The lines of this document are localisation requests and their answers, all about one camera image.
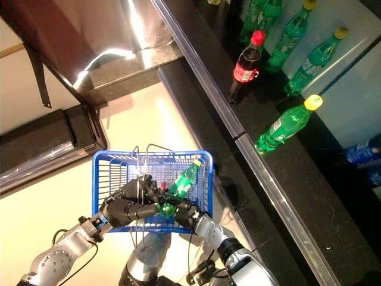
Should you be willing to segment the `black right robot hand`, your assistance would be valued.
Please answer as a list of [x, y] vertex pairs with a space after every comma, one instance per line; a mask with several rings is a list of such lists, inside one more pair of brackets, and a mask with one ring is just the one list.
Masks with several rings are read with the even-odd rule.
[[175, 207], [174, 220], [181, 226], [194, 231], [203, 215], [208, 212], [202, 211], [195, 203], [186, 199], [171, 199], [169, 204]]

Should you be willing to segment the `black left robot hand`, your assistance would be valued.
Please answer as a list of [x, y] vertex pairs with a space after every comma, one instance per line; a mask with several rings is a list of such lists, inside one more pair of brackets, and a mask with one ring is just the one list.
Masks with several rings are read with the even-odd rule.
[[99, 211], [113, 229], [158, 214], [156, 206], [162, 199], [161, 189], [151, 175], [132, 179], [112, 193]]

